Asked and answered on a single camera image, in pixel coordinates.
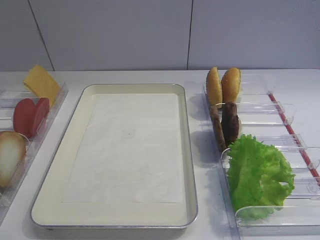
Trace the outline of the white parchment paper sheet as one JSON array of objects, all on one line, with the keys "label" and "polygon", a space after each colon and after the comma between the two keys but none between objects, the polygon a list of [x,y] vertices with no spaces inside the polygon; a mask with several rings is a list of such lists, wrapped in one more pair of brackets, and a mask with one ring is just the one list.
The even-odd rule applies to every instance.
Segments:
[{"label": "white parchment paper sheet", "polygon": [[180,130],[176,94],[96,95],[63,201],[180,203]]}]

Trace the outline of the golden bun half left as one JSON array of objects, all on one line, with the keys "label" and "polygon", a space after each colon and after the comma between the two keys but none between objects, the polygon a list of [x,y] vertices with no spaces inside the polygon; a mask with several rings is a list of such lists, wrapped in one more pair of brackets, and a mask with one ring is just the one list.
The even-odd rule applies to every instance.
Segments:
[{"label": "golden bun half left", "polygon": [[206,77],[206,93],[209,103],[216,106],[218,109],[222,108],[223,92],[218,68],[212,67]]}]

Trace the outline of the clear left ingredient rack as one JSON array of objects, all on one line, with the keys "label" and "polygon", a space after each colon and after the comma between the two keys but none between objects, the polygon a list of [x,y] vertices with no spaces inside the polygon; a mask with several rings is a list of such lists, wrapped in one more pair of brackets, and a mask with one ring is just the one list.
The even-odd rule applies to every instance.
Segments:
[{"label": "clear left ingredient rack", "polygon": [[[55,97],[55,102],[52,107],[49,106],[49,112],[44,118],[38,127],[37,133],[31,138],[27,138],[21,133],[21,136],[24,137],[26,153],[18,165],[15,173],[13,174],[9,185],[5,188],[0,188],[0,212],[3,214],[7,211],[13,202],[35,156],[38,153],[40,146],[43,143],[44,138],[46,137],[62,103],[64,102],[67,94],[68,88],[65,82],[60,84],[60,92]],[[36,96],[34,93],[23,90],[22,88],[17,89],[1,89],[0,91],[0,132],[2,131],[11,131],[14,130],[14,111],[15,107],[19,101],[23,99],[31,99],[36,105],[38,100],[41,97]]]}]

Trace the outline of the golden bun half right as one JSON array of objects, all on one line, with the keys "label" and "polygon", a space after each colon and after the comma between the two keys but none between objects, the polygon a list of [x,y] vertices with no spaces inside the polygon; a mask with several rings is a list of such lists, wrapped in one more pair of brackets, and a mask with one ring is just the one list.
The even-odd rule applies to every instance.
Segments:
[{"label": "golden bun half right", "polygon": [[223,102],[235,102],[240,91],[240,86],[241,70],[237,67],[228,69],[221,80]]}]

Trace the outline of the red tomato slice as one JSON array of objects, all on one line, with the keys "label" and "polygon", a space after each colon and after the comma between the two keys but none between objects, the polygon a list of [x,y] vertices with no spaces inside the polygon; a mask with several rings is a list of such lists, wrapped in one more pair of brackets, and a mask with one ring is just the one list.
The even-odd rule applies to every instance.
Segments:
[{"label": "red tomato slice", "polygon": [[30,133],[34,137],[37,134],[38,128],[45,119],[50,110],[50,101],[46,97],[41,97],[35,105],[32,112],[32,120],[30,124]]},{"label": "red tomato slice", "polygon": [[27,138],[32,138],[31,122],[33,120],[33,111],[35,103],[30,98],[25,98],[18,102],[13,113],[14,131],[20,133]]}]

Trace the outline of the golden bun half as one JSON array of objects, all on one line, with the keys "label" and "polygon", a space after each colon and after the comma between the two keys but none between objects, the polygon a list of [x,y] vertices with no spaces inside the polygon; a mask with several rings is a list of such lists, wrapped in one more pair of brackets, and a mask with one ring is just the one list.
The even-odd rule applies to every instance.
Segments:
[{"label": "golden bun half", "polygon": [[221,80],[223,102],[235,102],[240,91],[240,86],[241,70],[237,67],[228,69]]},{"label": "golden bun half", "polygon": [[218,109],[222,108],[223,92],[218,68],[212,67],[206,77],[206,93],[209,103],[216,106]]}]

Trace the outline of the red tomato slice front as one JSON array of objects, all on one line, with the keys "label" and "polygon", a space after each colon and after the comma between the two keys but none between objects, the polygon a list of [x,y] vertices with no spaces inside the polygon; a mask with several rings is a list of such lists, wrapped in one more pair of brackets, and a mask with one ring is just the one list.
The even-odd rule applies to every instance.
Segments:
[{"label": "red tomato slice front", "polygon": [[33,111],[35,103],[30,98],[25,98],[18,102],[13,113],[14,131],[20,133],[27,138],[32,138],[31,122],[33,120]]}]

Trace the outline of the green lettuce leaf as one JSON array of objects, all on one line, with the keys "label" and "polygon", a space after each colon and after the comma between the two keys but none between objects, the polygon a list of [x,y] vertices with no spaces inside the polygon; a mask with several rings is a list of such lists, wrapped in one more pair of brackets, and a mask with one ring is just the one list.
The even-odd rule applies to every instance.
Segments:
[{"label": "green lettuce leaf", "polygon": [[295,175],[285,156],[273,145],[242,135],[230,146],[227,171],[233,209],[246,219],[263,219],[283,206],[295,188]]}]

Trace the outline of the red tomato slice rear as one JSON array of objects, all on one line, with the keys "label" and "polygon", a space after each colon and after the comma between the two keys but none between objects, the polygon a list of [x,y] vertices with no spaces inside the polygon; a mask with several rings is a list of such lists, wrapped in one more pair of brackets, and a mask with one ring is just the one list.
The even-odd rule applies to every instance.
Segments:
[{"label": "red tomato slice rear", "polygon": [[45,119],[50,110],[50,101],[46,97],[41,97],[35,105],[32,112],[32,120],[30,124],[30,133],[34,137],[37,134],[38,128]]}]

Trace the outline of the yellow cheese slice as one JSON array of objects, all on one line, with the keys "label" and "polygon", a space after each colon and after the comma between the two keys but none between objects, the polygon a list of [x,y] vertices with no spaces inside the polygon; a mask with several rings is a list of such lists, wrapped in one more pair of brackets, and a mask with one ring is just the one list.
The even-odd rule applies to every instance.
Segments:
[{"label": "yellow cheese slice", "polygon": [[28,71],[23,83],[37,97],[48,98],[50,107],[54,105],[56,96],[61,91],[56,80],[40,65],[35,65]]}]

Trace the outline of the brown meat patty left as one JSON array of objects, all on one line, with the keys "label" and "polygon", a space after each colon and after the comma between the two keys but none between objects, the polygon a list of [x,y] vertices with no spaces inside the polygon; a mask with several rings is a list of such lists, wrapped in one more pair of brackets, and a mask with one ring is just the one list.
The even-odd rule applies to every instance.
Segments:
[{"label": "brown meat patty left", "polygon": [[220,152],[223,152],[227,147],[217,107],[215,105],[212,105],[209,109],[209,113],[218,150]]}]

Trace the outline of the brown meat patty right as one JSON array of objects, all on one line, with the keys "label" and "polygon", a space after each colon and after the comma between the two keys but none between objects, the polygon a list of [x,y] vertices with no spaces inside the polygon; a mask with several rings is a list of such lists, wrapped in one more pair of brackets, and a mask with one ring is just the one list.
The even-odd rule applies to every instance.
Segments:
[{"label": "brown meat patty right", "polygon": [[240,129],[237,105],[234,102],[224,104],[222,108],[221,126],[225,145],[228,147],[238,138]]}]

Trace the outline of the cream metal baking tray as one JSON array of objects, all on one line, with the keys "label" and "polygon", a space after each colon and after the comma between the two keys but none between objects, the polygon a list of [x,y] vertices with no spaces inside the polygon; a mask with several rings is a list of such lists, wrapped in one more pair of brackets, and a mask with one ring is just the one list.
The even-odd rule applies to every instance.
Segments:
[{"label": "cream metal baking tray", "polygon": [[[110,94],[177,95],[182,150],[181,202],[65,202],[63,200],[78,149],[93,112],[95,97]],[[183,229],[192,224],[198,215],[198,203],[184,88],[173,83],[87,86],[81,94],[45,174],[30,215],[36,225],[49,229]]]}]

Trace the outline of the clear right ingredient rack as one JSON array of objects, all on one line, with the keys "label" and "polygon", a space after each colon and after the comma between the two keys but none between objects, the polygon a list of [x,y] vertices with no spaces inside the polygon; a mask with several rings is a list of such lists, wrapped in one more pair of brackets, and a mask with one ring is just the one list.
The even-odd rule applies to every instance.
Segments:
[{"label": "clear right ingredient rack", "polygon": [[[228,191],[221,187],[220,153],[206,102],[207,70],[189,71],[183,81],[195,186],[197,218],[183,240],[317,240],[320,237],[319,200],[290,198],[271,215],[275,223],[245,226],[240,234],[234,214],[227,210]],[[300,156],[307,151],[311,164],[320,165],[320,72],[317,69],[243,70],[238,115],[242,132],[274,144],[295,170],[298,184],[313,178]],[[300,140],[299,147],[294,145]]]}]

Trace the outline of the clear ingredient rack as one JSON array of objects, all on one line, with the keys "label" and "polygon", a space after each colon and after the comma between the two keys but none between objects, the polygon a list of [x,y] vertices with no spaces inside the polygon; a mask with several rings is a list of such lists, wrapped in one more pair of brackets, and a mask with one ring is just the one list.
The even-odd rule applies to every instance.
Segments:
[{"label": "clear ingredient rack", "polygon": [[[40,146],[43,143],[44,138],[46,137],[62,103],[64,102],[67,94],[68,88],[65,82],[60,84],[60,92],[55,97],[55,102],[52,107],[49,106],[49,112],[44,118],[38,127],[37,133],[31,138],[27,138],[21,133],[21,136],[24,137],[26,153],[18,165],[15,173],[13,174],[9,185],[5,188],[0,188],[0,212],[3,214],[7,211],[13,202],[35,156],[38,153]],[[31,99],[36,105],[38,100],[41,97],[36,96],[34,93],[23,90],[22,88],[17,89],[1,89],[0,91],[0,132],[2,131],[11,131],[14,130],[14,111],[15,107],[19,101],[23,99]]]},{"label": "clear ingredient rack", "polygon": [[[206,102],[207,70],[189,71],[183,81],[195,186],[197,218],[183,240],[317,240],[320,237],[319,200],[290,198],[271,215],[275,223],[245,226],[240,234],[234,214],[227,210],[228,191],[221,187],[220,153]],[[238,115],[242,132],[274,144],[295,170],[298,184],[313,178],[300,156],[307,151],[311,164],[320,165],[320,72],[317,69],[243,70]],[[300,140],[299,147],[294,145]]]}]

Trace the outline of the brown meat patty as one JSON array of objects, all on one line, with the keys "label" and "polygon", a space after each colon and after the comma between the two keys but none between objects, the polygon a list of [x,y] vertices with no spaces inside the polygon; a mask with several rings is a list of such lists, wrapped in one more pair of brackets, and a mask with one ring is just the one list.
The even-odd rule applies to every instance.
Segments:
[{"label": "brown meat patty", "polygon": [[217,107],[215,105],[212,105],[209,109],[209,113],[218,150],[220,152],[223,152],[227,147]]},{"label": "brown meat patty", "polygon": [[237,105],[234,102],[224,104],[222,108],[221,126],[225,145],[228,147],[238,138],[240,129]]}]

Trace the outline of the red rack rail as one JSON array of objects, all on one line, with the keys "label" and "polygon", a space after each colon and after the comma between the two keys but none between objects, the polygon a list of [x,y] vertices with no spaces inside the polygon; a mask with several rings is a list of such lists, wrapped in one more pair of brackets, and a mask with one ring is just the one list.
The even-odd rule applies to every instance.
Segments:
[{"label": "red rack rail", "polygon": [[306,150],[304,150],[304,148],[303,148],[302,140],[299,140],[299,139],[298,139],[298,135],[295,134],[295,132],[294,132],[294,130],[292,129],[291,125],[288,123],[287,118],[286,118],[284,112],[281,112],[281,111],[280,111],[279,106],[277,106],[276,108],[277,108],[277,110],[278,110],[278,114],[279,114],[282,122],[284,123],[285,128],[287,129],[288,133],[289,133],[290,135],[292,135],[292,136],[295,135],[295,139],[294,139],[295,145],[298,146],[298,147],[300,147],[300,149],[299,149],[300,155],[302,156],[305,164],[307,165],[307,167],[308,167],[311,175],[315,178],[315,180],[317,181],[317,184],[320,185],[320,175],[319,175],[319,173],[317,172],[316,168],[315,168],[314,166],[312,166],[312,161],[310,160],[310,158],[309,158]]}]

